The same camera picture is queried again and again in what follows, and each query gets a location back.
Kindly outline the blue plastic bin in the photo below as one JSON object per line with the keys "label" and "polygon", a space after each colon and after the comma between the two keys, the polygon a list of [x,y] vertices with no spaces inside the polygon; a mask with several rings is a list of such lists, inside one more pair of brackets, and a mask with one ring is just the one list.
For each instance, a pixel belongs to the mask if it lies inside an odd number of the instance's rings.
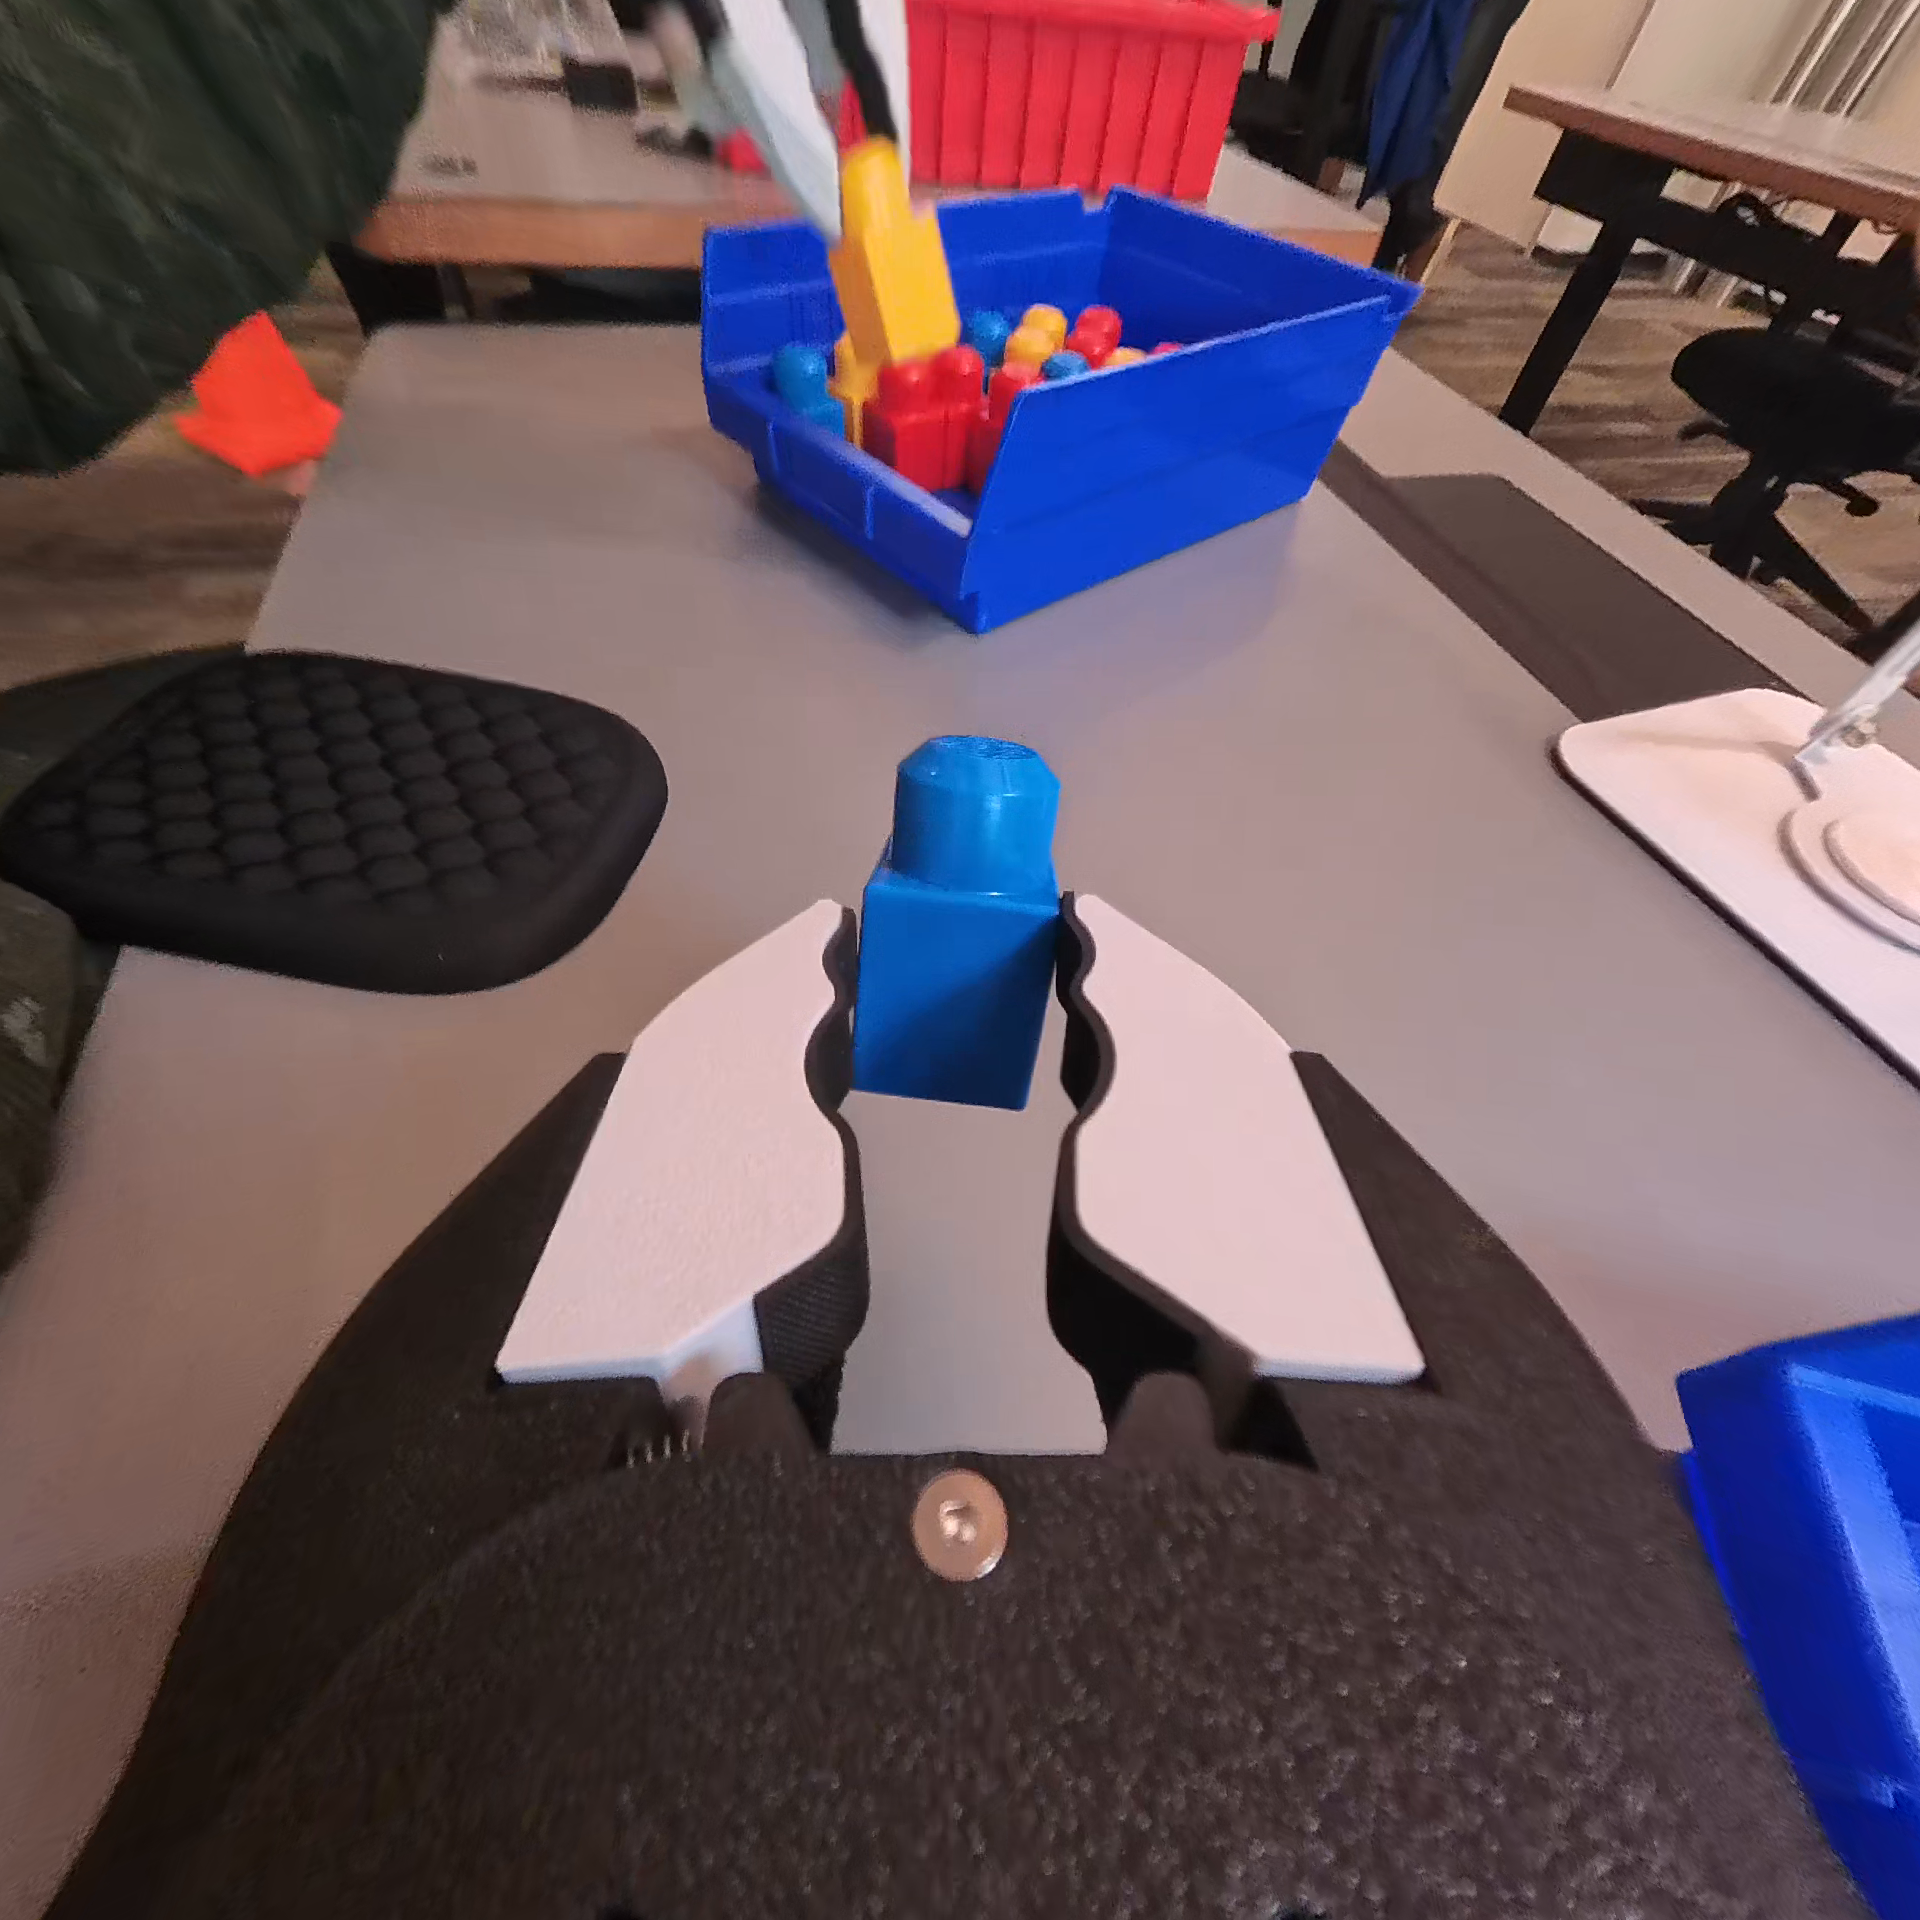
{"label": "blue plastic bin", "polygon": [[1876,1916],[1917,1916],[1917,1317],[1684,1372],[1686,1497],[1771,1728]]}
{"label": "blue plastic bin", "polygon": [[1136,367],[1020,397],[982,497],[930,493],[776,394],[784,344],[843,329],[825,240],[804,222],[704,234],[712,426],[830,536],[987,632],[1298,502],[1364,392],[1417,282],[1114,188],[938,207],[964,316],[1107,304]]}

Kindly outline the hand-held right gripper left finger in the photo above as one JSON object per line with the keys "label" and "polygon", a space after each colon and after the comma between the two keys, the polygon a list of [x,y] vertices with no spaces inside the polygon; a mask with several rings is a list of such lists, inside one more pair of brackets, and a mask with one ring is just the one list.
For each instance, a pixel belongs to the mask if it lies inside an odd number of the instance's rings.
{"label": "hand-held right gripper left finger", "polygon": [[870,1304],[850,1093],[853,910],[819,901],[689,984],[618,1069],[496,1351],[505,1384],[765,1373],[819,1448]]}

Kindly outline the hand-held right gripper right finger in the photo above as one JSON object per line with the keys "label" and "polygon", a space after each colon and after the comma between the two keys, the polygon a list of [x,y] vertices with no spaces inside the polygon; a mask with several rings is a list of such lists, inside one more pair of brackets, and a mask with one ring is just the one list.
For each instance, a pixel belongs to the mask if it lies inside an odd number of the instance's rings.
{"label": "hand-held right gripper right finger", "polygon": [[1062,1132],[1046,1321],[1116,1432],[1149,1375],[1270,1448],[1284,1383],[1414,1384],[1424,1349],[1297,1049],[1100,895],[1062,901]]}

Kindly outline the blue jacket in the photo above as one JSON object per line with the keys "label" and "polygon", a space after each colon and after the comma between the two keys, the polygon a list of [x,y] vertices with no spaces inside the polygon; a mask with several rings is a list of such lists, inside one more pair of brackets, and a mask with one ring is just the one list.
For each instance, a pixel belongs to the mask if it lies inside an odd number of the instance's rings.
{"label": "blue jacket", "polygon": [[1449,100],[1474,10],[1474,1],[1382,4],[1364,104],[1361,204],[1440,175]]}

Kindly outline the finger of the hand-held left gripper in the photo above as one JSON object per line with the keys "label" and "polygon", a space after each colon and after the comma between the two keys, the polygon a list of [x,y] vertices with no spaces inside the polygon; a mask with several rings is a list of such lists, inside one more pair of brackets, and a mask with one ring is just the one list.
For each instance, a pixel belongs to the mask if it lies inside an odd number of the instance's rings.
{"label": "finger of the hand-held left gripper", "polygon": [[843,234],[841,160],[828,94],[858,69],[858,4],[716,1],[706,77],[808,224]]}
{"label": "finger of the hand-held left gripper", "polygon": [[832,1],[832,47],[853,86],[869,137],[910,140],[910,69],[905,1]]}

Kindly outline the red plastic bin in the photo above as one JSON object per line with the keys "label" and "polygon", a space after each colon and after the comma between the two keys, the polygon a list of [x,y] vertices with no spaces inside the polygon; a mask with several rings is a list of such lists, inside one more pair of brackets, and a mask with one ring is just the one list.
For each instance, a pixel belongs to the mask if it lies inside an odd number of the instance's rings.
{"label": "red plastic bin", "polygon": [[[729,119],[706,77],[708,4],[678,4],[690,37],[675,92],[690,116]],[[1252,47],[1274,41],[1276,9],[1227,1],[905,1],[913,185],[1133,185],[1204,200]],[[840,157],[865,133],[840,82]]]}

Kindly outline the group of mega blocks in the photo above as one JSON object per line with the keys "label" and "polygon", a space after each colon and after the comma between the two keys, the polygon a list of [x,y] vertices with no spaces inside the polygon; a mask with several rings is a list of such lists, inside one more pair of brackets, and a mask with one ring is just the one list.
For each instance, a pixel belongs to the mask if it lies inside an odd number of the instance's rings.
{"label": "group of mega blocks", "polygon": [[905,481],[930,493],[985,488],[1016,400],[1038,384],[1141,366],[1178,351],[1120,338],[1120,313],[1104,304],[1075,318],[1030,304],[1020,318],[973,309],[958,343],[890,366],[869,366],[850,335],[830,351],[786,343],[776,350],[765,386],[788,408],[846,438]]}

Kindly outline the white document stand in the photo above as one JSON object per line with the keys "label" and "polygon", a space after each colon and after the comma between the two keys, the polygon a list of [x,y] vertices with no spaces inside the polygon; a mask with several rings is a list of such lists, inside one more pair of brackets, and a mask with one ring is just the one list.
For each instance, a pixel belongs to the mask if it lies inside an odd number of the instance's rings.
{"label": "white document stand", "polygon": [[1571,726],[1564,780],[1917,1080],[1917,773],[1882,717],[1917,665],[1916,607],[1834,706],[1771,688]]}

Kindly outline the blue mega block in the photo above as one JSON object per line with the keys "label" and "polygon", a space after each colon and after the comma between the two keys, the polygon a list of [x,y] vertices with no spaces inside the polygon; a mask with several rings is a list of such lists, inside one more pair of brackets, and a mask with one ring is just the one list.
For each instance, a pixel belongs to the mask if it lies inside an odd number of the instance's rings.
{"label": "blue mega block", "polygon": [[932,736],[897,767],[860,905],[854,1090],[1020,1112],[1062,889],[1060,782],[1025,743]]}

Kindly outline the yellow mega block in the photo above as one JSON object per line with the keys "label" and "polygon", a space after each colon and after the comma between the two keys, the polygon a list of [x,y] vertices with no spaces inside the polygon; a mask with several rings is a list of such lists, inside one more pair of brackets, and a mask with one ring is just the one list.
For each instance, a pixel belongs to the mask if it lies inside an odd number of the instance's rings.
{"label": "yellow mega block", "polygon": [[958,344],[942,230],[915,207],[899,145],[870,135],[840,164],[841,237],[828,263],[854,360],[878,370]]}

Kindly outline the grey table with wooden edge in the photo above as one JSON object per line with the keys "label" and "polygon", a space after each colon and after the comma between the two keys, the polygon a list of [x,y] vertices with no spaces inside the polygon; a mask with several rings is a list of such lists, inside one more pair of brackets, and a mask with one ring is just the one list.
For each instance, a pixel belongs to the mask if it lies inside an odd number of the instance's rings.
{"label": "grey table with wooden edge", "polygon": [[[1224,149],[1208,199],[1185,204],[1356,265],[1376,250],[1357,213],[1235,151]],[[388,196],[356,242],[408,265],[665,272],[696,270],[714,226],[793,213],[772,177],[646,145],[630,112],[578,110],[561,92],[483,82],[443,34]]]}

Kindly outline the black office chair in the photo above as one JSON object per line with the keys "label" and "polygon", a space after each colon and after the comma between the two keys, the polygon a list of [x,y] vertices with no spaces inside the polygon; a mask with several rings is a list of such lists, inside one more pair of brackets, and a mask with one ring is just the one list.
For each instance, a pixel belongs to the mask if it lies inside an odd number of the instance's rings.
{"label": "black office chair", "polygon": [[1842,623],[1852,654],[1876,658],[1884,626],[1788,533],[1780,508],[1813,486],[1867,516],[1880,501],[1857,488],[1861,476],[1916,479],[1916,386],[1811,334],[1738,326],[1694,338],[1670,381],[1704,414],[1684,438],[1730,442],[1744,465],[1706,501],[1641,496],[1633,508],[1740,581],[1800,590]]}

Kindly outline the wooden background desk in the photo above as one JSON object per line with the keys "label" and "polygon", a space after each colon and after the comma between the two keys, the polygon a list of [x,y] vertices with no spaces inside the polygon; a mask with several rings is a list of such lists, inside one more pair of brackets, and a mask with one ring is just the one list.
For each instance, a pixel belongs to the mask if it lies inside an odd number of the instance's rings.
{"label": "wooden background desk", "polygon": [[[1916,170],[1876,161],[1857,119],[1761,103],[1686,112],[1633,103],[1617,86],[1512,85],[1501,104],[1556,130],[1537,199],[1597,228],[1500,408],[1523,433],[1637,246],[1778,294],[1778,326],[1824,313],[1894,329],[1916,304]],[[1829,222],[1808,230],[1777,209],[1699,207],[1669,196],[1674,175],[1822,207]]]}

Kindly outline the orange traffic cone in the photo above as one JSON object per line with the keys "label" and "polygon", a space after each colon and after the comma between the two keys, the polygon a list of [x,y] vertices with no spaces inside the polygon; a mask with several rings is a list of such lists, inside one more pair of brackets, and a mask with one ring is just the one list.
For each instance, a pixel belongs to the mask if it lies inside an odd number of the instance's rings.
{"label": "orange traffic cone", "polygon": [[269,311],[222,335],[174,417],[188,446],[249,479],[286,476],[328,456],[341,407],[328,400],[283,340]]}

